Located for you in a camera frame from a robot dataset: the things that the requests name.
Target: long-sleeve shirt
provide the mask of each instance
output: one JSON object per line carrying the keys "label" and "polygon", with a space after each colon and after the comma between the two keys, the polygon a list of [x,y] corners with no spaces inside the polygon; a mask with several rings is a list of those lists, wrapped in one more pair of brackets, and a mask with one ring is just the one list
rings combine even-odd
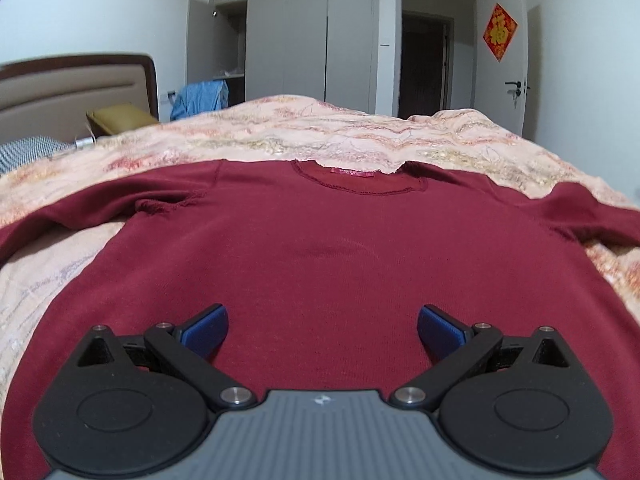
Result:
{"label": "long-sleeve shirt", "polygon": [[614,414],[600,463],[640,478],[640,328],[580,241],[640,245],[640,212],[578,184],[530,200],[487,177],[416,162],[354,173],[314,162],[214,161],[82,190],[0,230],[0,262],[50,227],[127,216],[51,303],[18,366],[2,419],[6,480],[47,465],[31,415],[81,337],[179,324],[223,303],[215,364],[268,388],[388,394],[430,362],[417,313],[433,303],[508,335],[541,325],[567,339]]}

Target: pink clothing tag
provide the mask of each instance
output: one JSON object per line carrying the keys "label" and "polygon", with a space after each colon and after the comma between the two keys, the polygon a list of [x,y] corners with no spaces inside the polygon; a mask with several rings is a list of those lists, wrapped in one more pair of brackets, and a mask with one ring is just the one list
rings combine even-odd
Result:
{"label": "pink clothing tag", "polygon": [[343,175],[351,175],[351,176],[364,176],[371,177],[375,176],[375,171],[356,171],[356,170],[343,170],[342,168],[331,168],[332,173],[340,173]]}

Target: brown headboard frame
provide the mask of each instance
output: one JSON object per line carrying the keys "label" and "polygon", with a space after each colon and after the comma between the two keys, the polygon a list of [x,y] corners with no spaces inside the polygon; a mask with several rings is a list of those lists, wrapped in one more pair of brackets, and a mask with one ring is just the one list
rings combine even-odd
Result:
{"label": "brown headboard frame", "polygon": [[63,70],[65,68],[128,64],[139,65],[144,69],[149,112],[157,119],[158,83],[156,82],[156,66],[153,59],[145,54],[79,54],[28,59],[0,66],[0,81],[23,75]]}

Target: dark doorway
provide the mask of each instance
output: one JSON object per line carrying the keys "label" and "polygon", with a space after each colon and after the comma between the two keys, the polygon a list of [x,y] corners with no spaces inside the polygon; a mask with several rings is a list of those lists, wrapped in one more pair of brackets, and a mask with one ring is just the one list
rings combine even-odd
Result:
{"label": "dark doorway", "polygon": [[402,15],[398,117],[433,115],[446,107],[449,23]]}

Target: shirt sleeve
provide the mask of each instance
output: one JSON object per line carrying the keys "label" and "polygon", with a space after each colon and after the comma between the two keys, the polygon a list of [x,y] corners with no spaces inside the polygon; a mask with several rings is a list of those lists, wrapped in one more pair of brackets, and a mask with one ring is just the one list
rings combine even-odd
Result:
{"label": "shirt sleeve", "polygon": [[598,200],[582,184],[561,182],[543,198],[529,198],[510,187],[498,186],[484,174],[447,171],[423,164],[428,176],[484,192],[515,206],[567,238],[586,242],[640,246],[640,211],[613,207]]}
{"label": "shirt sleeve", "polygon": [[130,217],[139,210],[161,210],[206,192],[214,185],[222,163],[217,160],[146,171],[96,184],[38,209],[0,229],[0,267],[56,225],[85,229],[116,217]]}

